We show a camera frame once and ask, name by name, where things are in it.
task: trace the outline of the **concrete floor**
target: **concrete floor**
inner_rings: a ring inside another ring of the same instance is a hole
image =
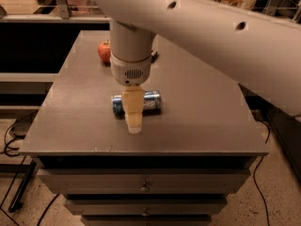
[[[11,119],[1,119],[0,138],[2,141],[6,129],[14,122]],[[259,133],[262,139],[267,137],[266,128],[258,122]],[[15,146],[22,146],[18,141]],[[266,199],[271,226],[296,226],[301,224],[301,184],[298,182],[286,156],[280,148],[276,136],[271,134],[267,143],[269,154],[264,158],[257,171],[258,184]],[[23,157],[7,158],[0,154],[0,163],[21,163]],[[255,169],[258,160],[252,165]],[[12,174],[0,174],[0,202],[3,200]],[[21,178],[13,185],[11,192],[3,205],[8,211],[8,206],[14,196]],[[36,176],[33,177],[24,193],[23,208],[13,214],[8,213],[20,226],[37,225],[37,222],[54,194]],[[41,226],[82,226],[80,217],[73,216],[64,206],[64,197],[59,196],[46,214]],[[212,226],[239,226],[239,225],[267,225],[263,201],[255,187],[252,177],[249,177],[242,188],[227,197],[228,205],[218,214],[213,216]],[[3,212],[0,212],[2,226],[15,225]]]

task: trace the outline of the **red apple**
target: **red apple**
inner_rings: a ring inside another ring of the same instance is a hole
[[[102,41],[98,45],[98,54],[103,61],[103,63],[109,63],[110,62],[110,57],[111,57],[111,46],[110,46],[110,41]]]

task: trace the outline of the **gray tabletop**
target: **gray tabletop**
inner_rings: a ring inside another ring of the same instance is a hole
[[[144,90],[160,90],[161,114],[131,135],[113,114],[123,87],[101,63],[107,31],[82,31],[33,122],[21,153],[31,155],[262,155],[267,153],[236,82],[157,36],[160,54]]]

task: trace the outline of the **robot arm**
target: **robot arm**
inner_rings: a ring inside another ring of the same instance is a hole
[[[122,85],[136,86],[147,79],[152,39],[159,34],[289,115],[300,116],[298,24],[208,0],[95,2],[113,20],[112,70]],[[145,76],[128,83],[121,80],[126,72],[114,72],[114,64],[119,62],[126,70],[139,67]]]

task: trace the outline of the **drawer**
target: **drawer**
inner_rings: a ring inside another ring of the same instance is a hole
[[[84,216],[86,226],[208,226],[210,217],[102,217]]]
[[[225,199],[202,199],[202,195],[112,195],[101,200],[66,200],[74,215],[82,216],[158,216],[212,215],[227,204]]]
[[[60,194],[176,194],[236,192],[248,169],[40,169],[38,176]]]

